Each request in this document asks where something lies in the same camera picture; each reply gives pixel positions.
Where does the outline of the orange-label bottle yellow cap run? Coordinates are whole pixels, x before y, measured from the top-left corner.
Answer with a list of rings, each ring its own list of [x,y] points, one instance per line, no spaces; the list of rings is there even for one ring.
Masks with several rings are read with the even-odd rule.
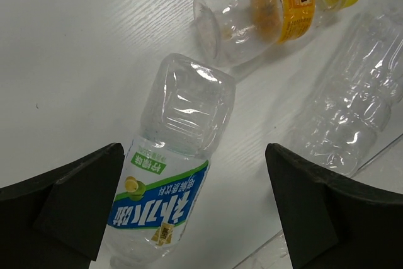
[[[327,25],[358,0],[193,0],[207,62],[232,67]]]

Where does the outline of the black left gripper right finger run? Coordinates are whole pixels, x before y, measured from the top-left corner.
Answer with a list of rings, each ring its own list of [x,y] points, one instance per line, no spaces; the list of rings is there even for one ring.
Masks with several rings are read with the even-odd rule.
[[[279,144],[265,158],[294,268],[402,268],[402,195]]]

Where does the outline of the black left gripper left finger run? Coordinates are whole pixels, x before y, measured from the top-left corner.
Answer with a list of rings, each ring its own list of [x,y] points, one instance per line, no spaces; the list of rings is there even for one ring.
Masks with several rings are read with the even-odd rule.
[[[112,143],[1,188],[1,268],[89,268],[123,161],[123,146]]]

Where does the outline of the green-white label clear bottle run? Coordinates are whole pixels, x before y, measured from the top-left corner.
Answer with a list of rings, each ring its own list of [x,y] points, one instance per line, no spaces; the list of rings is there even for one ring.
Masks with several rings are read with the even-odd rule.
[[[235,95],[218,69],[181,54],[161,62],[107,221],[112,268],[140,268],[178,245]]]

